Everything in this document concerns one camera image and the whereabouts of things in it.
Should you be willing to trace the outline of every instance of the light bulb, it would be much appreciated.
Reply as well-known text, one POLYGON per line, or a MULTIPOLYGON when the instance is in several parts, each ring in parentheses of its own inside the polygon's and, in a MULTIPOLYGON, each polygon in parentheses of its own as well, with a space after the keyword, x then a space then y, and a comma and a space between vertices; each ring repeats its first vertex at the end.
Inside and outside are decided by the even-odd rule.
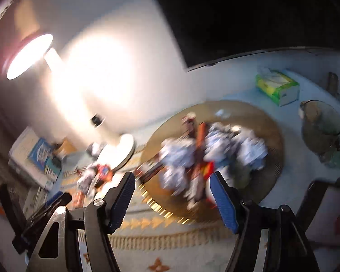
POLYGON ((12 80, 25 72, 45 54, 52 41, 51 34, 41 35, 30 41, 15 56, 7 70, 6 77, 12 80))

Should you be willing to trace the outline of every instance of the blue book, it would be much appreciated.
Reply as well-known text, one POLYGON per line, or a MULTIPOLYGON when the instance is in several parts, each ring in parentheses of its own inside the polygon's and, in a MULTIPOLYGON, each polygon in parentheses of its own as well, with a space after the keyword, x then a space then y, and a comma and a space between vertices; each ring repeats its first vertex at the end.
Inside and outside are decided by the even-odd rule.
POLYGON ((45 172, 45 165, 47 159, 51 157, 51 154, 52 147, 50 146, 50 144, 44 138, 40 138, 38 142, 34 145, 31 153, 28 155, 28 158, 39 169, 45 172))

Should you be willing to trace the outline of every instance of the television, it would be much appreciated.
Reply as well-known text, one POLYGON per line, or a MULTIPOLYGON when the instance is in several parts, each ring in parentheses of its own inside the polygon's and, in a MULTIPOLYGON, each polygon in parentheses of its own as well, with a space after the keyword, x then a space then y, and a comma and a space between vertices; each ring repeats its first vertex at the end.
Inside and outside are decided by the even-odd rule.
POLYGON ((157 0, 188 70, 285 49, 340 51, 331 0, 157 0))

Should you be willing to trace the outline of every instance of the green tissue box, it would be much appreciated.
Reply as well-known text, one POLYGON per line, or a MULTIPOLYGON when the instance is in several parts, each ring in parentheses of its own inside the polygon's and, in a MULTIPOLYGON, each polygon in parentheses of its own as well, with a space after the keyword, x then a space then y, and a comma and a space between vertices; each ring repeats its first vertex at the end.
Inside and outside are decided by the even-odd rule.
POLYGON ((300 91, 298 82, 276 70, 270 70, 264 75, 257 75, 256 86, 278 106, 297 100, 300 91))

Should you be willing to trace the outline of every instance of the metal screw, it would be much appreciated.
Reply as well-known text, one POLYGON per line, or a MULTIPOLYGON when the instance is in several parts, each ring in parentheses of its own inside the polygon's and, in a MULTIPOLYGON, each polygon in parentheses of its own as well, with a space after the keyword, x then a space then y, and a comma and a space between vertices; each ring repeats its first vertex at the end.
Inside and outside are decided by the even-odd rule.
POLYGON ((291 209, 290 209, 289 206, 283 204, 283 205, 281 205, 281 210, 282 210, 282 212, 289 212, 291 209))
POLYGON ((60 207, 57 207, 55 212, 60 215, 60 214, 63 214, 64 212, 66 211, 66 207, 65 206, 60 206, 60 207))
POLYGON ((99 206, 103 205, 103 199, 102 199, 102 198, 98 198, 98 199, 96 199, 96 200, 93 202, 93 204, 94 204, 95 206, 99 207, 99 206))
POLYGON ((242 203, 245 205, 245 206, 250 206, 252 204, 252 200, 250 199, 243 199, 242 200, 242 203))

